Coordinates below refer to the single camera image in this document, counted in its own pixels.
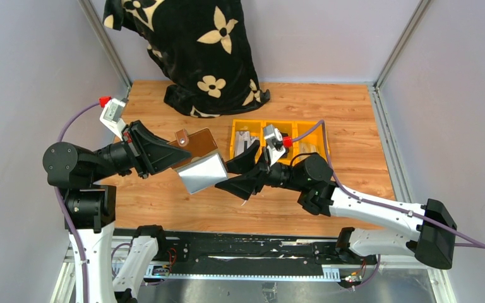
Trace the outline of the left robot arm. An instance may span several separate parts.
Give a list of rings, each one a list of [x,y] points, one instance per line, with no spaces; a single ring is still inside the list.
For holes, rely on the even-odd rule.
[[[43,156],[47,181],[55,189],[73,247],[77,302],[136,302],[150,262],[168,253],[163,228],[142,225],[133,234],[123,267],[112,274],[117,189],[101,180],[132,172],[146,179],[191,156],[140,121],[123,127],[121,136],[121,141],[96,151],[60,141]]]

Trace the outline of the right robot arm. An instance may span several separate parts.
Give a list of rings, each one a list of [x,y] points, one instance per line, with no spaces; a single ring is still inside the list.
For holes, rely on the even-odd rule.
[[[317,153],[298,163],[272,163],[267,151],[255,159],[260,144],[227,162],[233,175],[215,185],[243,200],[265,186],[299,193],[297,202],[312,215],[345,217],[379,226],[376,231],[343,228],[335,255],[343,263],[372,255],[412,256],[432,268],[452,268],[457,224],[436,199],[403,203],[355,192],[332,179],[333,169]]]

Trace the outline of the brown leather card holder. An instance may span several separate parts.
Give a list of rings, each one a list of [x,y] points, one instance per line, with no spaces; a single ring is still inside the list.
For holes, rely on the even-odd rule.
[[[172,167],[189,194],[195,194],[228,179],[228,172],[217,143],[208,128],[194,133],[175,132],[172,146],[190,152],[189,159]]]

